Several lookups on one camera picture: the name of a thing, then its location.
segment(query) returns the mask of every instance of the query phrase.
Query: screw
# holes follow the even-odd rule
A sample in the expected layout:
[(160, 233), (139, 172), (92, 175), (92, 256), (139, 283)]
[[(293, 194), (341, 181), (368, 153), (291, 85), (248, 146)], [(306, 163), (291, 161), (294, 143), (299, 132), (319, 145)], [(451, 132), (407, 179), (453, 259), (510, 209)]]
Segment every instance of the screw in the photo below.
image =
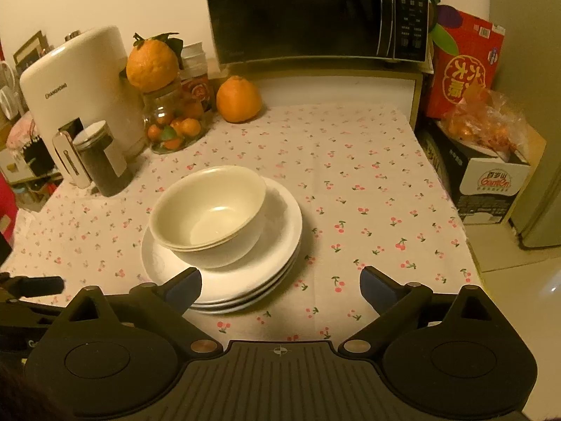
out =
[(195, 353), (211, 353), (218, 348), (218, 344), (213, 340), (201, 339), (191, 344), (191, 349)]
[(345, 342), (343, 348), (349, 353), (360, 354), (366, 353), (370, 349), (370, 344), (366, 340), (349, 340)]

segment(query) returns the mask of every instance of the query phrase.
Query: canister lid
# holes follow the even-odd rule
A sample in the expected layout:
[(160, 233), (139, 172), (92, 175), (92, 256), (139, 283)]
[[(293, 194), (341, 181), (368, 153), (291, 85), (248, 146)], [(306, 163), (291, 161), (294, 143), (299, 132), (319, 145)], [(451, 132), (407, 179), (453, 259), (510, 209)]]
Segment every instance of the canister lid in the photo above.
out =
[(100, 120), (80, 131), (74, 138), (74, 141), (72, 141), (72, 144), (74, 144), (74, 147), (78, 150), (86, 149), (99, 140), (104, 134), (107, 134), (108, 131), (109, 127), (107, 122), (105, 120)]

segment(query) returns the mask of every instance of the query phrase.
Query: kitchen counter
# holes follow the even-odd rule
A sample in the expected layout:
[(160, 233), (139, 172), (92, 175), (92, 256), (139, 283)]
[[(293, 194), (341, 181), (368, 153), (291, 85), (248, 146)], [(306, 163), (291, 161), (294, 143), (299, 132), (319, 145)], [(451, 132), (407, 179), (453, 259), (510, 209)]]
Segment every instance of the kitchen counter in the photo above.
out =
[(283, 184), (304, 220), (297, 263), (271, 295), (234, 314), (185, 314), (223, 345), (230, 339), (338, 345), (377, 317), (358, 286), (368, 265), (435, 292), (481, 284), (461, 221), (408, 118), (371, 103), (280, 106), (242, 125), (220, 119), (186, 150), (142, 154), (133, 182), (112, 198), (65, 181), (35, 218), (18, 220), (3, 270), (61, 275), (66, 289), (38, 300), (47, 304), (66, 305), (86, 285), (128, 292), (148, 281), (140, 246), (158, 196), (179, 178), (221, 164)]

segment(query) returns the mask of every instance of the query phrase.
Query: white plate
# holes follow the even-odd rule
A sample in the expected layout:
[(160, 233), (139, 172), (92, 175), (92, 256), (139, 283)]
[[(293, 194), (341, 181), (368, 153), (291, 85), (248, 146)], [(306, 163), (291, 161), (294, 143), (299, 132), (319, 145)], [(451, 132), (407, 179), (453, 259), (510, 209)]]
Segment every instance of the white plate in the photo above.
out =
[(219, 310), (219, 311), (223, 311), (224, 309), (230, 308), (230, 307), (235, 307), (238, 305), (242, 305), (246, 302), (251, 301), (253, 298), (261, 295), (262, 293), (264, 293), (265, 291), (270, 291), (270, 288), (273, 286), (276, 286), (277, 282), (279, 281), (279, 279), (281, 277), (284, 276), (284, 274), (286, 272), (288, 272), (292, 266), (294, 266), (294, 263), (296, 263), (296, 258), (298, 258), (298, 253), (300, 252), (300, 245), (298, 244), (298, 247), (296, 248), (296, 251), (294, 252), (294, 254), (291, 256), (290, 260), (288, 261), (288, 263), (285, 264), (285, 266), (279, 271), (278, 274), (274, 275), (273, 278), (271, 278), (271, 280), (267, 281), (265, 284), (263, 284), (262, 286), (256, 288), (255, 290), (253, 290), (252, 292), (248, 293), (246, 296), (239, 298), (239, 299), (234, 299), (232, 301), (228, 301), (228, 302), (220, 302), (220, 303), (214, 303), (214, 304), (199, 304), (199, 303), (193, 303), (193, 306), (191, 308), (193, 308), (193, 310), (197, 310), (197, 311), (201, 311), (201, 310), (205, 310), (205, 311), (212, 311), (212, 310)]
[[(263, 286), (288, 263), (302, 234), (302, 213), (290, 191), (274, 180), (264, 178), (265, 226), (255, 247), (229, 266), (202, 269), (203, 288), (197, 304), (216, 304), (243, 298)], [(142, 264), (148, 276), (159, 285), (190, 265), (171, 250), (161, 247), (147, 229), (141, 248)]]
[(292, 266), (294, 266), (295, 262), (296, 262), (296, 259), (292, 262), (292, 264), (290, 264), (290, 266), (287, 267), (287, 269), (284, 272), (282, 272), (280, 274), (280, 276), (277, 278), (277, 280), (275, 282), (273, 282), (273, 284), (271, 286), (269, 286), (268, 289), (266, 289), (265, 291), (263, 291), (259, 295), (254, 295), (254, 297), (252, 297), (251, 299), (249, 299), (249, 301), (247, 301), (245, 303), (237, 304), (237, 305), (227, 307), (227, 308), (224, 308), (224, 309), (219, 309), (219, 310), (195, 309), (193, 307), (191, 307), (191, 309), (193, 310), (193, 312), (202, 313), (204, 315), (224, 315), (226, 313), (234, 313), (234, 312), (238, 312), (240, 310), (247, 309), (248, 307), (251, 307), (255, 303), (258, 303), (260, 300), (266, 298), (275, 288), (277, 288), (277, 286), (279, 286), (282, 283), (282, 281), (286, 278), (286, 276), (288, 275), (288, 273), (292, 269)]

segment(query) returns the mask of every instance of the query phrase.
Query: table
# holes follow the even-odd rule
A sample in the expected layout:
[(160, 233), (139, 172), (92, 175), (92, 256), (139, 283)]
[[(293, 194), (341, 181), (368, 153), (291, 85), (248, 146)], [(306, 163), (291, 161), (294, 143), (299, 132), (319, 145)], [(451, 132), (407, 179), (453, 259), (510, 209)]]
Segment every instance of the table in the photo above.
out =
[(128, 292), (148, 281), (140, 244), (155, 200), (179, 178), (221, 164), (285, 185), (304, 220), (298, 261), (273, 294), (234, 314), (184, 315), (225, 346), (230, 339), (337, 346), (377, 317), (358, 286), (368, 265), (435, 292), (481, 284), (461, 221), (408, 119), (372, 103), (281, 106), (242, 125), (220, 119), (186, 150), (142, 154), (133, 182), (112, 198), (63, 182), (35, 219), (18, 223), (3, 270), (61, 275), (66, 289), (38, 300), (47, 304), (66, 305), (86, 285)]

